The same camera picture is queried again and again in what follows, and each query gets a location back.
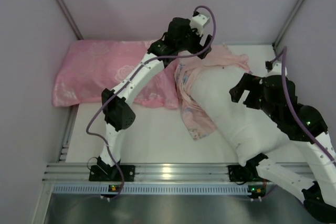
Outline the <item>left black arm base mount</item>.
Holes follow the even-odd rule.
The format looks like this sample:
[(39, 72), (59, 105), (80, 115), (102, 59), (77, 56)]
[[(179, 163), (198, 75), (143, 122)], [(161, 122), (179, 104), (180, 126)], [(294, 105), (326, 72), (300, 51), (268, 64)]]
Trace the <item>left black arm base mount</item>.
[(122, 179), (119, 170), (114, 167), (102, 167), (93, 165), (90, 168), (89, 181), (91, 182), (133, 182), (135, 176), (135, 166), (120, 165), (124, 179)]

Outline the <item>white pillow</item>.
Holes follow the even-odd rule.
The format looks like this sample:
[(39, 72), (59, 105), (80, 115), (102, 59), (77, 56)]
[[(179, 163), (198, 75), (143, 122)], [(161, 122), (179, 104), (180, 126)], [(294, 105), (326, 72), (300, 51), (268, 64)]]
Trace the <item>white pillow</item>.
[(258, 154), (267, 154), (289, 142), (287, 135), (263, 111), (231, 101), (229, 91), (244, 73), (236, 66), (207, 67), (197, 75), (190, 89), (191, 98), (217, 126), (241, 166)]

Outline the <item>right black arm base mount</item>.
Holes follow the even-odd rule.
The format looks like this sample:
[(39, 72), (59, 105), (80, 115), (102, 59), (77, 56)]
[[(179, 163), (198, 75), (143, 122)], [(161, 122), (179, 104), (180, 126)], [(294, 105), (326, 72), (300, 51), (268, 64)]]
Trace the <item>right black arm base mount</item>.
[(258, 173), (254, 167), (251, 166), (240, 166), (240, 165), (229, 165), (228, 174), (230, 182), (235, 182), (237, 184), (245, 184), (247, 182), (261, 182), (262, 178), (258, 176)]

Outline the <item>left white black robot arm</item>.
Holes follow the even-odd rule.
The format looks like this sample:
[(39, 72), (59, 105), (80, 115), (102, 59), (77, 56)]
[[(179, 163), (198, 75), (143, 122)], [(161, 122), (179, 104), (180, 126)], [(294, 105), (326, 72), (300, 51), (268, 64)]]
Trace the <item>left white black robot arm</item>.
[(163, 36), (153, 42), (140, 63), (113, 89), (102, 92), (102, 106), (106, 123), (105, 147), (97, 160), (97, 166), (106, 175), (117, 171), (121, 160), (121, 147), (126, 129), (135, 121), (131, 109), (136, 96), (159, 72), (175, 60), (180, 52), (189, 57), (203, 59), (211, 50), (213, 35), (201, 44), (204, 28), (213, 19), (197, 13), (191, 19), (175, 17)]

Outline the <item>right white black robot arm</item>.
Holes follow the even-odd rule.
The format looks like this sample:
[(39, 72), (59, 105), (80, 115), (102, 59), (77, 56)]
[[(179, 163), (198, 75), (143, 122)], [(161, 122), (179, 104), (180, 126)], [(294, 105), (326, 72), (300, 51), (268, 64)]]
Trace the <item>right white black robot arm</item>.
[(320, 112), (298, 103), (295, 84), (281, 75), (245, 73), (230, 89), (231, 100), (239, 102), (245, 90), (249, 94), (243, 104), (262, 110), (277, 124), (305, 157), (314, 179), (287, 170), (262, 152), (247, 161), (249, 171), (294, 195), (317, 221), (335, 223), (335, 151)]

